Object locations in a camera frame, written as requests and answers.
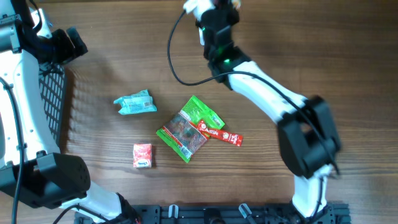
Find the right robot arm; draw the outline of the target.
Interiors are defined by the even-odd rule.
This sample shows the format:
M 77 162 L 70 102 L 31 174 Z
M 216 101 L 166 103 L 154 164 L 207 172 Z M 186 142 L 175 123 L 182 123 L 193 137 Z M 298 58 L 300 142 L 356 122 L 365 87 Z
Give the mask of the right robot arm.
M 327 178 L 337 170 L 341 141 L 330 107 L 319 97 L 294 93 L 265 74 L 232 40 L 234 9 L 209 9 L 197 16 L 204 57 L 213 78 L 259 107 L 276 124 L 280 156 L 294 175 L 292 204 L 313 221 L 326 205 Z

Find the red snack stick packet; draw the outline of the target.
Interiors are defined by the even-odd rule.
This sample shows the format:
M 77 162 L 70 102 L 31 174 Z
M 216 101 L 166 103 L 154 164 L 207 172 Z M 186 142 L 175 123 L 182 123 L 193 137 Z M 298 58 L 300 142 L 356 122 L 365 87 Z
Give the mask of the red snack stick packet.
M 201 133 L 205 133 L 209 135 L 210 137 L 213 137 L 215 139 L 222 140 L 224 142 L 228 142 L 230 144 L 233 144 L 235 146 L 240 147 L 243 143 L 243 136 L 235 133 L 229 133 L 227 131 L 223 131 L 220 129 L 214 129 L 214 128 L 209 128 L 204 120 L 200 120 L 197 124 L 197 129 Z

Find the red small box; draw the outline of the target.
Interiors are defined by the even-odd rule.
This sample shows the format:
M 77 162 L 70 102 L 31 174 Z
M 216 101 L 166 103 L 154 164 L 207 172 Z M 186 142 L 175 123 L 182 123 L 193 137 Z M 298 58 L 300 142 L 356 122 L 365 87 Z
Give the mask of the red small box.
M 133 145 L 133 167 L 137 169 L 152 167 L 152 144 Z

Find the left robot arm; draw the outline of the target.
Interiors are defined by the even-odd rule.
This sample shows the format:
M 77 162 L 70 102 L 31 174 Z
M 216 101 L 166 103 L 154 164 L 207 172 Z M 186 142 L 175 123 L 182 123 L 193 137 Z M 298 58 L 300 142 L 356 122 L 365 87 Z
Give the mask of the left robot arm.
M 74 210 L 94 223 L 139 223 L 120 194 L 90 179 L 84 160 L 62 154 L 64 65 L 88 51 L 73 27 L 51 31 L 33 1 L 1 2 L 1 191 L 31 208 Z

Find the green gummy candy bag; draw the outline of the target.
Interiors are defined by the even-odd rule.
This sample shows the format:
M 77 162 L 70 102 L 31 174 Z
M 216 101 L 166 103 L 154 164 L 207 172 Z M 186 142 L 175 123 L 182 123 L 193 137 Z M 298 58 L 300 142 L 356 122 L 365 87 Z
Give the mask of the green gummy candy bag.
M 196 96 L 192 96 L 184 107 L 165 125 L 156 131 L 186 163 L 209 139 L 209 135 L 197 130 L 203 120 L 211 128 L 221 129 L 225 123 L 211 108 Z

